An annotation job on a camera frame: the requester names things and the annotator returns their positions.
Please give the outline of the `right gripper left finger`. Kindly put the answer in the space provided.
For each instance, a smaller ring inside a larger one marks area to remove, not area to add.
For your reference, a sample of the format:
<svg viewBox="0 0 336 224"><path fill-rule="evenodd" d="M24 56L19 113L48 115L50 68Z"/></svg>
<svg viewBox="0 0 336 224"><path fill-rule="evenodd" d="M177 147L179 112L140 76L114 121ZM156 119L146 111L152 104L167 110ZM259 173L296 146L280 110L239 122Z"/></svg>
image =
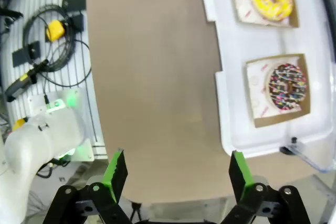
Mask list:
<svg viewBox="0 0 336 224"><path fill-rule="evenodd" d="M119 206L127 175L124 152L119 149L101 182L82 189L70 185L58 189L51 203L51 223L85 223L89 216L99 216L103 223L131 223Z"/></svg>

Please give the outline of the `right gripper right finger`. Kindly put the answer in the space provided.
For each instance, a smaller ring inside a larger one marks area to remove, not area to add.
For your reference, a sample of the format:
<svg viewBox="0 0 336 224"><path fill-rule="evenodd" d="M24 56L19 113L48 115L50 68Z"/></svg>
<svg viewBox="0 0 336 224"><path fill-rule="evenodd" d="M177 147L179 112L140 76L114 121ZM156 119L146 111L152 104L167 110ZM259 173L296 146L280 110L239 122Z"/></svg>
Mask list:
<svg viewBox="0 0 336 224"><path fill-rule="evenodd" d="M275 190L255 182L242 152L232 151L228 172L236 205L222 223L252 223L256 217L269 223L310 223L298 189L285 185Z"/></svg>

